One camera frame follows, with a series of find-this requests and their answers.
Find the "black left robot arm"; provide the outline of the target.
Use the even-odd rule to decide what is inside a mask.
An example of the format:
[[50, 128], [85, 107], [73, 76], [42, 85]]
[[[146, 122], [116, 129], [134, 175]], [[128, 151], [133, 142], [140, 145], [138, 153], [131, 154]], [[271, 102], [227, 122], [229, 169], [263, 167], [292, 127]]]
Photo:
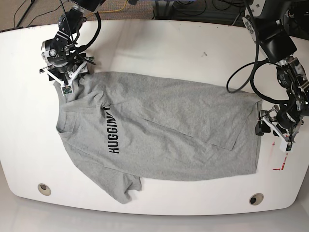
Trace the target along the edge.
[[[255, 60], [250, 75], [252, 90], [261, 99], [274, 104], [272, 108], [276, 116], [271, 117], [270, 111], [261, 111], [256, 126], [256, 134], [274, 131], [288, 145], [302, 124], [302, 119], [309, 115], [309, 81], [306, 72], [293, 55], [296, 45], [286, 32], [281, 18], [287, 11], [289, 0], [246, 0], [246, 13], [243, 22], [256, 44], [258, 52], [265, 55], [265, 60]], [[284, 88], [288, 100], [276, 100], [262, 94], [254, 84], [255, 72], [264, 64], [275, 65], [277, 81]]]

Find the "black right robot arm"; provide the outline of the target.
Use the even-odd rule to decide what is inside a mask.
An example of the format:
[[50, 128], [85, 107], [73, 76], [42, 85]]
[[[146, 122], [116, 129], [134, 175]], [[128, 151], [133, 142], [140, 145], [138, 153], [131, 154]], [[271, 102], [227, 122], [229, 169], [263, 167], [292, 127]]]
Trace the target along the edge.
[[[58, 20], [58, 31], [54, 38], [42, 43], [42, 58], [47, 66], [40, 73], [47, 73], [50, 81], [60, 84], [62, 94], [73, 92], [73, 81], [81, 74], [88, 72], [88, 64], [95, 65], [94, 57], [88, 57], [86, 50], [97, 39], [102, 21], [98, 12], [103, 0], [74, 0], [74, 6], [66, 11]], [[80, 28], [87, 21], [85, 11], [94, 13], [98, 27], [93, 38], [85, 45], [77, 46]]]

